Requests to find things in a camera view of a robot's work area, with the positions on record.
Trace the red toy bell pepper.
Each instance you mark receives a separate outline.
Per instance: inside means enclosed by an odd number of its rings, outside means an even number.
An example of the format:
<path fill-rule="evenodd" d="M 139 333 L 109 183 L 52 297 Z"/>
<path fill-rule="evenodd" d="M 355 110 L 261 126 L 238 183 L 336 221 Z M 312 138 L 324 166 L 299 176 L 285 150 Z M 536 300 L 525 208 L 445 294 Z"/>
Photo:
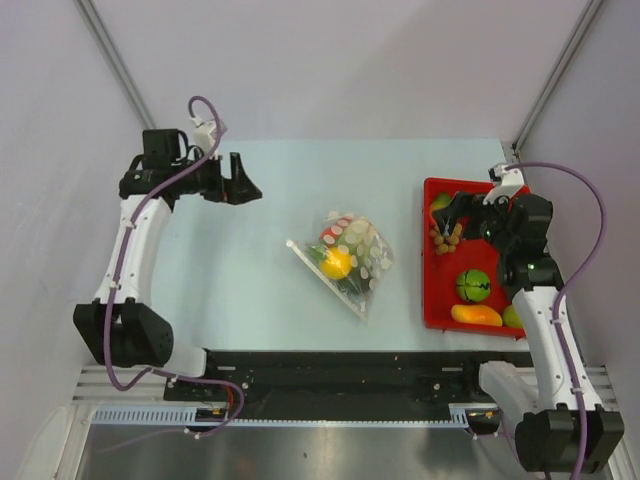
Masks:
<path fill-rule="evenodd" d="M 352 217 L 340 217 L 332 219 L 329 225 L 321 232 L 320 240 L 327 246 L 338 244 L 340 237 L 352 223 Z"/>

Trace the green toy leafy vegetable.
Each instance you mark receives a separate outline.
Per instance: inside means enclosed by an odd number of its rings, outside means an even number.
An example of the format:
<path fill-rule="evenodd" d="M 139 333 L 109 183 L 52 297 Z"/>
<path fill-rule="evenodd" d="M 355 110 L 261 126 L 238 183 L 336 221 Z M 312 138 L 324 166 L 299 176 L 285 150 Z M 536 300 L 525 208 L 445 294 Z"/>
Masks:
<path fill-rule="evenodd" d="M 308 244 L 306 253 L 314 262 L 319 263 L 327 258 L 328 248 L 324 244 Z"/>

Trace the clear polka-dot zip bag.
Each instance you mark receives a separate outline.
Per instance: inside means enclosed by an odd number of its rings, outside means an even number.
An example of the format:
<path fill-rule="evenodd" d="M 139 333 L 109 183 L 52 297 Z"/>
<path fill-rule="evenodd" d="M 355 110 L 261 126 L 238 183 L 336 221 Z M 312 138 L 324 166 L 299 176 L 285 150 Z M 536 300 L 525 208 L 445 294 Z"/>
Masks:
<path fill-rule="evenodd" d="M 363 321 L 395 263 L 393 249 L 379 229 L 352 212 L 329 212 L 313 240 L 289 239 L 286 246 Z"/>

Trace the yellow toy bell pepper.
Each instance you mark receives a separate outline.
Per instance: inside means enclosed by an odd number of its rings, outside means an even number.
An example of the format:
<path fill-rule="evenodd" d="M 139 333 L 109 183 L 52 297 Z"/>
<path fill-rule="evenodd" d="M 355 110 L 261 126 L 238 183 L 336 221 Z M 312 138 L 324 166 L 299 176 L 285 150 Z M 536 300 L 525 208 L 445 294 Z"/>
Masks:
<path fill-rule="evenodd" d="M 320 271 L 331 280 L 342 280 L 352 270 L 351 254 L 341 247 L 328 249 L 327 258 L 319 263 Z"/>

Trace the dark green toy avocado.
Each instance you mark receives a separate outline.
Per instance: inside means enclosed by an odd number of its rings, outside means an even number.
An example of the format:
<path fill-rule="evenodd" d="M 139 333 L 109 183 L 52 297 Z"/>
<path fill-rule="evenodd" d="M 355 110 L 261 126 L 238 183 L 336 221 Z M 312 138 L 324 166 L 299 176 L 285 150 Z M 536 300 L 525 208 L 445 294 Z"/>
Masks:
<path fill-rule="evenodd" d="M 368 275 L 363 278 L 360 269 L 352 270 L 347 277 L 339 281 L 340 288 L 354 298 L 367 298 L 377 288 L 376 278 Z"/>

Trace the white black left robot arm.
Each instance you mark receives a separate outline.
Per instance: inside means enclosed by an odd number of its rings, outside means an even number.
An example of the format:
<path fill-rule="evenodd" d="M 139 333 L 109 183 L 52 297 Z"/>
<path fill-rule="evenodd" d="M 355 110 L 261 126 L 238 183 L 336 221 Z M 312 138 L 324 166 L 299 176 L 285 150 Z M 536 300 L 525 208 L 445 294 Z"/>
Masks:
<path fill-rule="evenodd" d="M 151 307 L 161 239 L 183 196 L 242 205 L 261 199 L 262 192 L 240 153 L 229 154 L 228 176 L 221 171 L 222 156 L 206 159 L 209 139 L 191 145 L 181 130 L 152 129 L 142 140 L 142 153 L 119 182 L 119 228 L 107 271 L 93 299 L 76 306 L 73 323 L 98 364 L 187 376 L 187 389 L 207 400 L 219 392 L 221 376 L 206 366 L 205 349 L 176 340 L 172 325 Z"/>

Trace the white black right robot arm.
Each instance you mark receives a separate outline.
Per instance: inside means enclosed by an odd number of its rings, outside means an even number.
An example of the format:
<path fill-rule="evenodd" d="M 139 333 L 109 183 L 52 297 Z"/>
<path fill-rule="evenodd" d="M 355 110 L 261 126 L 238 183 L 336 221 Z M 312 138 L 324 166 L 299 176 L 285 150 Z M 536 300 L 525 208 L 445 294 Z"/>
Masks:
<path fill-rule="evenodd" d="M 497 252 L 497 279 L 520 317 L 536 376 L 529 385 L 514 365 L 491 361 L 463 373 L 463 393 L 495 401 L 524 470 L 573 479 L 601 471 L 624 422 L 604 407 L 580 359 L 565 305 L 568 285 L 546 250 L 552 203 L 535 194 L 492 200 L 458 192 L 431 217 L 443 236 L 462 222 L 465 239 L 483 240 Z"/>

